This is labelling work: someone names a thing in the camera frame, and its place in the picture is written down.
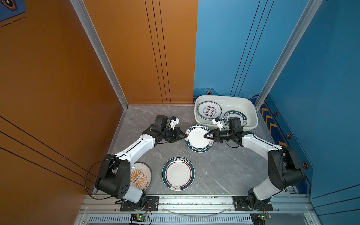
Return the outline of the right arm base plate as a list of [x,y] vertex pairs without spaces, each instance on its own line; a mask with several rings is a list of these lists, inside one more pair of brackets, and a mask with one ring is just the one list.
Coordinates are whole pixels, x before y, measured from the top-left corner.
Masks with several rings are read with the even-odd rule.
[[253,196],[234,196],[232,199],[234,208],[237,212],[273,211],[273,206],[270,199],[260,201]]

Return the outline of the large green red plate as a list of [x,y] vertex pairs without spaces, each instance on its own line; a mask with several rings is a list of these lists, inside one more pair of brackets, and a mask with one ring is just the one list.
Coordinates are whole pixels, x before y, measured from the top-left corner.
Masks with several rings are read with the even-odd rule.
[[173,191],[188,189],[195,180],[195,168],[192,162],[184,157],[173,157],[162,169],[162,180],[165,186]]

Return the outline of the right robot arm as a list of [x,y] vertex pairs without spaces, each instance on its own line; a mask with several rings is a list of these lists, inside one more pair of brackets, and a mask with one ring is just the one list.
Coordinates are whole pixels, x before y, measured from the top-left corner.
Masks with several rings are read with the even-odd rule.
[[304,182],[306,179],[296,150],[293,148],[275,145],[258,138],[249,131],[243,131],[241,128],[224,131],[217,128],[206,133],[203,137],[216,143],[233,141],[267,160],[268,178],[248,191],[247,206],[253,211],[262,209],[270,198],[290,186]]

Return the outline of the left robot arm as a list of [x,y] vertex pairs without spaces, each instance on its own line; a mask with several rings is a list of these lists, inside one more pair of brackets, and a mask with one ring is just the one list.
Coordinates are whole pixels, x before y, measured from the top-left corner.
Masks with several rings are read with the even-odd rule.
[[95,182],[95,188],[118,200],[126,200],[141,209],[146,203],[145,191],[132,185],[130,172],[133,165],[161,141],[174,143],[187,138],[179,127],[162,128],[150,126],[125,150],[107,154],[102,162]]

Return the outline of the green lettered plate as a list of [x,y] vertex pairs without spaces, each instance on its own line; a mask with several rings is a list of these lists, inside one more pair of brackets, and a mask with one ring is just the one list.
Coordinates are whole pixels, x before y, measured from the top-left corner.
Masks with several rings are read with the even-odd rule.
[[241,126],[244,127],[248,123],[248,119],[245,114],[239,111],[230,110],[224,114],[224,121],[226,125],[229,125],[229,118],[237,117],[241,120]]
[[204,153],[209,151],[214,141],[208,138],[205,138],[204,135],[207,135],[211,130],[204,125],[193,125],[189,127],[186,131],[187,137],[185,138],[186,146],[194,152]]

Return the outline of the coin pattern plate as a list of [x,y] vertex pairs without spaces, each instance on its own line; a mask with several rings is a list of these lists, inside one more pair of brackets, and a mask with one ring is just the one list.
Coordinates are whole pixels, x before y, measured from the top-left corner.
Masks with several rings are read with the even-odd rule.
[[197,113],[202,119],[211,121],[221,116],[222,108],[216,102],[205,101],[199,104]]

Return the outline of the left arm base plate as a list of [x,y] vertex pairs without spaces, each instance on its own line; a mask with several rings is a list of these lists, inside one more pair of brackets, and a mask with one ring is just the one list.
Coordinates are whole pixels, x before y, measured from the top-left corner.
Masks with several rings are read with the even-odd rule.
[[121,204],[121,212],[145,212],[148,209],[151,212],[157,212],[159,205],[159,196],[146,196],[145,205],[140,207],[138,203],[133,203],[130,201],[124,201]]

